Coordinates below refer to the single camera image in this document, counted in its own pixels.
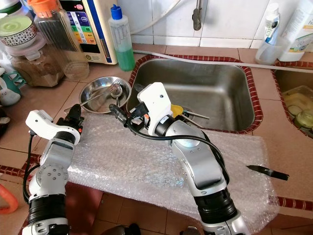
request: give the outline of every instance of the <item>bowl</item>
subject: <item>bowl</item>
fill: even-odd
[[[104,87],[109,87],[114,81],[118,80],[119,85],[122,87],[123,93],[119,97],[119,106],[122,107],[126,104],[131,96],[131,86],[129,83],[119,77],[99,77],[92,82],[89,82],[79,94],[79,102],[85,102],[94,96],[100,94],[98,91]],[[110,113],[109,105],[116,104],[116,98],[112,98],[109,89],[106,91],[107,94],[101,95],[100,97],[91,100],[82,107],[94,114],[108,114]]]
[[[28,47],[34,43],[36,36],[37,28],[27,16],[0,19],[0,41],[8,47]]]

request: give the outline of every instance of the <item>countertop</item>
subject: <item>countertop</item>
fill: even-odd
[[[227,56],[246,63],[254,63],[256,53],[255,49],[141,44],[134,45],[134,49],[167,54]],[[135,59],[143,56],[135,54]],[[313,62],[313,53],[306,53],[301,61]],[[313,201],[313,139],[303,135],[288,121],[271,71],[251,69],[264,118],[260,126],[248,135],[263,137],[268,148],[270,168],[290,175],[287,182],[272,179],[277,195]],[[86,83],[101,76],[118,76],[129,80],[130,74],[121,71],[118,65],[90,64],[89,77],[79,82],[65,79],[54,88],[23,86],[21,100],[13,106],[3,107],[11,117],[11,123],[0,139],[0,166],[23,167],[29,138],[25,120],[29,111],[43,109],[57,120],[65,116],[64,109],[78,103],[78,95]],[[45,145],[46,140],[34,138],[32,153],[42,154]],[[12,180],[11,177],[2,175],[1,178]]]

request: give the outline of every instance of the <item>white pipe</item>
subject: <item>white pipe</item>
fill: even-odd
[[[140,28],[140,29],[136,29],[136,30],[132,31],[131,34],[139,33],[139,32],[141,32],[141,31],[143,31],[143,30],[145,30],[145,29],[147,29],[147,28],[153,26],[156,22],[158,22],[158,21],[161,20],[164,16],[166,16],[167,13],[169,13],[179,2],[180,2],[180,0],[174,1],[173,4],[170,5],[170,7],[169,7],[166,11],[164,11],[158,18],[156,18],[155,20],[151,21],[151,22],[150,22],[149,24],[147,24],[146,26],[143,26],[143,27]]]
[[[184,61],[188,63],[202,64],[202,65],[236,65],[236,66],[245,66],[245,67],[261,68],[261,69],[270,69],[270,70],[285,70],[285,71],[293,71],[293,72],[313,73],[313,70],[279,67],[279,66],[272,66],[272,65],[258,65],[258,64],[223,62],[223,61],[188,60],[188,59],[182,59],[182,58],[178,58],[174,56],[169,56],[169,55],[164,55],[164,54],[159,54],[159,53],[144,51],[144,50],[134,50],[134,53],[155,55],[155,56],[160,56],[160,57],[164,57],[164,58],[171,59],[171,60],[179,60],[179,61]]]

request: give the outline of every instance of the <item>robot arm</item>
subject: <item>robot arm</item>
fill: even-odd
[[[80,105],[74,105],[65,119],[57,124],[43,110],[31,111],[26,124],[49,142],[40,160],[40,167],[29,183],[28,225],[23,235],[67,235],[65,184],[75,145],[82,132]]]
[[[169,141],[198,205],[205,234],[250,235],[227,190],[229,177],[220,151],[200,129],[172,117],[171,102],[162,83],[147,86],[138,94],[138,100],[141,103],[130,118],[115,105],[110,105],[110,110],[135,134]],[[136,118],[143,124],[133,124]],[[149,135],[139,132],[143,127]]]

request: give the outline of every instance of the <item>bubble wrap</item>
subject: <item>bubble wrap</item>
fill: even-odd
[[[71,182],[148,202],[200,220],[180,163],[165,141],[134,136],[110,115],[84,114],[84,129],[69,170]],[[251,233],[278,213],[270,178],[246,165],[267,166],[261,137],[205,131],[224,156],[228,189]]]

